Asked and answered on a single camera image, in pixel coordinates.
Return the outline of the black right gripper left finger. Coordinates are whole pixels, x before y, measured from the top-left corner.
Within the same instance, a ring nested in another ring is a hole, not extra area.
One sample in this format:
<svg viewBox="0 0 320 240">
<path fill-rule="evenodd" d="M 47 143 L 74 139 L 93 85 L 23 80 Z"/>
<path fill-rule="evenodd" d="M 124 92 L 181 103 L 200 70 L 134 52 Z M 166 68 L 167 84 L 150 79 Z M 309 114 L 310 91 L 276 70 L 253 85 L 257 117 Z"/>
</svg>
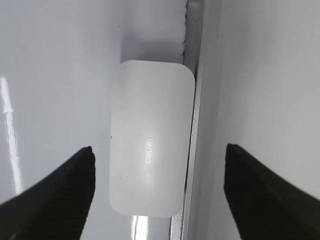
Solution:
<svg viewBox="0 0 320 240">
<path fill-rule="evenodd" d="M 0 205 L 2 240 L 79 240 L 96 189 L 96 158 L 83 147 L 21 194 Z"/>
</svg>

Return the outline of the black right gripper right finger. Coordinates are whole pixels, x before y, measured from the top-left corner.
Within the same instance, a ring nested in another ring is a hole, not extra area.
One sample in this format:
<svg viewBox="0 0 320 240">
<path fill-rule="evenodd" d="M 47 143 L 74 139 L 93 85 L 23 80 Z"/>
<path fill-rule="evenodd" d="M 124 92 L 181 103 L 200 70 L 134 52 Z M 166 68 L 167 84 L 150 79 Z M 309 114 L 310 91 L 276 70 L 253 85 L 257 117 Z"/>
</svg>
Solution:
<svg viewBox="0 0 320 240">
<path fill-rule="evenodd" d="M 228 144 L 224 193 L 242 240 L 318 240 L 320 201 Z"/>
</svg>

